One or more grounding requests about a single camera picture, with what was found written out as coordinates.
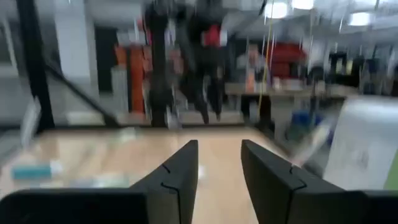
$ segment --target table surface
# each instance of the table surface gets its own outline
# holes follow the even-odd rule
[[[312,88],[305,86],[301,90],[293,90],[287,86],[281,86],[278,89],[267,88],[265,84],[257,83],[254,91],[246,91],[245,83],[226,83],[225,92],[229,95],[259,95],[261,92],[261,85],[263,86],[263,94],[269,96],[301,96],[309,97],[312,94]],[[325,86],[318,84],[315,94],[318,96],[327,96],[329,98],[340,98],[352,95],[358,95],[358,89],[344,85],[328,85],[328,92],[325,91]]]
[[[111,131],[54,131],[37,138],[30,149],[9,159],[0,176],[1,196],[21,187],[11,178],[11,168],[29,162],[60,161],[60,179],[77,179],[123,172],[139,180],[167,160],[189,140],[199,143],[198,180],[193,223],[257,223],[243,176],[242,139],[250,139],[280,157],[271,140],[250,128],[138,130],[135,139],[115,141]]]

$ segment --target person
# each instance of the person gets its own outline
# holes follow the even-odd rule
[[[254,71],[254,78],[256,82],[262,82],[264,76],[264,69],[266,69],[266,59],[259,54],[259,48],[256,44],[250,44],[247,55],[241,55],[237,59],[237,69],[240,71],[239,82],[246,81],[246,74],[248,70]],[[259,104],[259,96],[242,95],[241,96],[241,112],[243,119],[248,122],[250,120],[250,104]],[[267,126],[272,131],[275,127],[271,121],[271,100],[269,96],[263,95],[260,106],[260,122],[259,125]]]

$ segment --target white panel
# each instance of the white panel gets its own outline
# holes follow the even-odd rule
[[[323,178],[345,190],[383,189],[397,151],[397,132],[396,100],[346,100]]]
[[[55,6],[62,72],[67,78],[97,81],[94,25],[83,1]]]

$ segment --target ceiling light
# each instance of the ceiling light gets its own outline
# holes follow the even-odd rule
[[[264,15],[268,18],[280,19],[287,15],[287,4],[284,2],[275,2],[267,4]]]
[[[293,0],[293,8],[310,10],[313,8],[313,0]]]
[[[367,26],[371,23],[373,15],[368,12],[353,13],[349,17],[349,26]]]

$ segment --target cable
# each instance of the cable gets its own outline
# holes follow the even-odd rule
[[[264,68],[264,75],[262,76],[262,82],[261,82],[261,92],[260,92],[260,97],[259,97],[259,108],[258,108],[258,114],[260,114],[260,109],[261,109],[261,104],[262,104],[262,95],[263,95],[263,86],[266,82],[266,76],[267,76],[267,71],[268,71],[268,53],[269,53],[269,42],[271,39],[271,29],[272,29],[272,13],[274,12],[274,0],[272,0],[272,7],[271,7],[271,19],[269,23],[269,29],[268,29],[268,38],[267,38],[267,50],[266,50],[266,63],[265,63],[265,68]]]

